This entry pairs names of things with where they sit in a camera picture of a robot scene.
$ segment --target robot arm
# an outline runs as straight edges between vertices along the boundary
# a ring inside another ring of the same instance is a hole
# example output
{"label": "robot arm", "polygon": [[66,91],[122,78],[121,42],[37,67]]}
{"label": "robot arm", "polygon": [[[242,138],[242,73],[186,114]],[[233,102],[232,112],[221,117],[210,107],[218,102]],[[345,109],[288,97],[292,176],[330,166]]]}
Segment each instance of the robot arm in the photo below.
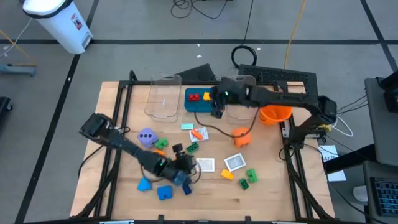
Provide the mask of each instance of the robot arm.
{"label": "robot arm", "polygon": [[80,134],[106,147],[122,149],[137,158],[143,168],[157,177],[165,178],[175,185],[191,184],[193,156],[178,152],[172,161],[157,153],[140,149],[115,129],[111,119],[103,114],[92,114],[80,128]]}
{"label": "robot arm", "polygon": [[302,93],[280,93],[267,88],[238,83],[229,78],[222,78],[218,86],[210,90],[211,115],[220,119],[226,105],[263,107],[283,105],[302,107],[309,110],[311,117],[298,127],[292,127],[289,144],[302,148],[305,136],[321,124],[336,121],[336,103],[325,97]]}

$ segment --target purple cube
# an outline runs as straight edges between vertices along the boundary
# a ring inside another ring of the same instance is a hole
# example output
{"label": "purple cube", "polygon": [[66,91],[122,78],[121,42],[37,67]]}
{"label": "purple cube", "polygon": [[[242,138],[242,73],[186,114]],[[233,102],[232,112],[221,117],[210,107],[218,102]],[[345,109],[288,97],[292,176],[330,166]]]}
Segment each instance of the purple cube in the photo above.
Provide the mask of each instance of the purple cube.
{"label": "purple cube", "polygon": [[159,140],[155,132],[151,130],[151,128],[144,128],[138,133],[137,138],[141,142],[141,144],[143,144],[147,149],[152,147],[155,142]]}

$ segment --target wooden tabletop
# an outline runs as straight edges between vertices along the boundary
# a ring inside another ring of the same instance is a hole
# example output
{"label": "wooden tabletop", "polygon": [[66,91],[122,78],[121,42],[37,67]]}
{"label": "wooden tabletop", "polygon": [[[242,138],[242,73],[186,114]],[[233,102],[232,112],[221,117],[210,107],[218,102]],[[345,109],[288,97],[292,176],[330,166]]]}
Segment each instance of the wooden tabletop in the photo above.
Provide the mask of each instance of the wooden tabletop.
{"label": "wooden tabletop", "polygon": [[[297,87],[296,82],[293,82],[293,85],[295,87],[289,87],[289,92],[303,92],[304,88]],[[112,117],[117,87],[118,82],[103,82],[96,113]],[[178,120],[174,123],[162,123],[153,121],[144,112],[150,86],[133,86],[127,118],[127,126],[131,128],[131,131],[126,134],[126,137],[141,146],[137,133],[150,127],[159,138],[167,138],[169,146],[182,143],[186,148],[191,145],[188,131],[181,130],[181,123],[193,123],[195,127],[199,127],[193,115],[188,113],[183,105],[185,89],[193,87],[205,88],[205,86],[182,86]],[[121,120],[122,112],[123,105],[119,112],[119,120]],[[296,125],[300,125],[309,116],[310,113],[307,110],[294,108]],[[227,114],[224,114],[222,119],[217,120],[208,114],[198,115],[202,123],[215,125],[227,132],[232,132],[240,126],[249,126],[251,122],[229,124],[226,117]],[[215,158],[215,172],[202,173],[198,183],[192,185],[191,195],[185,195],[181,187],[173,185],[173,198],[170,200],[160,201],[156,193],[157,186],[171,184],[166,180],[154,183],[154,190],[148,192],[137,190],[137,185],[142,178],[139,164],[135,158],[123,152],[112,218],[155,220],[159,214],[163,214],[166,220],[243,220],[246,215],[250,215],[255,221],[295,220],[286,164],[278,157],[278,152],[282,148],[279,125],[264,126],[257,119],[251,131],[252,144],[239,149],[234,147],[231,138],[222,135],[217,130],[208,128],[208,132],[209,140],[198,143],[199,150],[194,153],[194,156]],[[314,139],[307,139],[306,143],[318,147]],[[97,147],[97,144],[88,141],[85,157]],[[170,148],[165,149],[165,152],[169,157],[174,158]],[[234,171],[232,181],[221,177],[221,171],[226,169],[224,159],[239,152],[242,153],[247,166]],[[98,189],[104,155],[105,150],[100,151],[83,167],[71,215],[79,213]],[[309,190],[326,212],[334,216],[319,152],[306,146],[302,149],[302,160]],[[256,170],[259,182],[249,184],[249,188],[243,190],[238,180],[245,178],[246,170],[250,168]],[[300,190],[298,190],[298,197],[302,216],[305,217]],[[104,194],[103,201],[101,214],[105,213],[108,192]]]}

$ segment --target small card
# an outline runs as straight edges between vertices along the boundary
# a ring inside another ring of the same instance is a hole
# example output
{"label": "small card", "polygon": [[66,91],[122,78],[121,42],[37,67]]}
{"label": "small card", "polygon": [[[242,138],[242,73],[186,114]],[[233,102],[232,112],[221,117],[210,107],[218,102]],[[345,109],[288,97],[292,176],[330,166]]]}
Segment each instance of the small card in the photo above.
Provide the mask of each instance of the small card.
{"label": "small card", "polygon": [[241,153],[226,158],[224,159],[224,161],[230,172],[246,166],[246,163]]}
{"label": "small card", "polygon": [[191,142],[209,140],[209,135],[207,133],[206,127],[197,128],[197,131],[203,136],[203,139],[202,140],[197,139],[194,135],[192,135],[192,131],[189,131],[189,136],[191,137]]}
{"label": "small card", "polygon": [[214,158],[197,158],[197,162],[202,172],[214,172],[216,170]]}
{"label": "small card", "polygon": [[181,130],[192,130],[193,129],[193,124],[181,124]]}

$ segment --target clear plastic bin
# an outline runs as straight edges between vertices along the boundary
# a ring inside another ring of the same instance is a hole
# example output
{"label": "clear plastic bin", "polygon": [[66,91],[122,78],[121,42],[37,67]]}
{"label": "clear plastic bin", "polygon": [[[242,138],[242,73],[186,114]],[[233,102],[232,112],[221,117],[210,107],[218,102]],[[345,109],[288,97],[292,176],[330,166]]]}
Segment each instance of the clear plastic bin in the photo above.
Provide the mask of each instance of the clear plastic bin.
{"label": "clear plastic bin", "polygon": [[161,75],[159,80],[151,80],[145,114],[154,121],[175,122],[178,118],[178,104],[181,92],[179,75]]}
{"label": "clear plastic bin", "polygon": [[[256,85],[256,79],[250,75],[236,75],[229,77],[236,82]],[[227,119],[230,124],[242,124],[251,122],[256,114],[257,108],[247,108],[240,105],[226,105]]]}

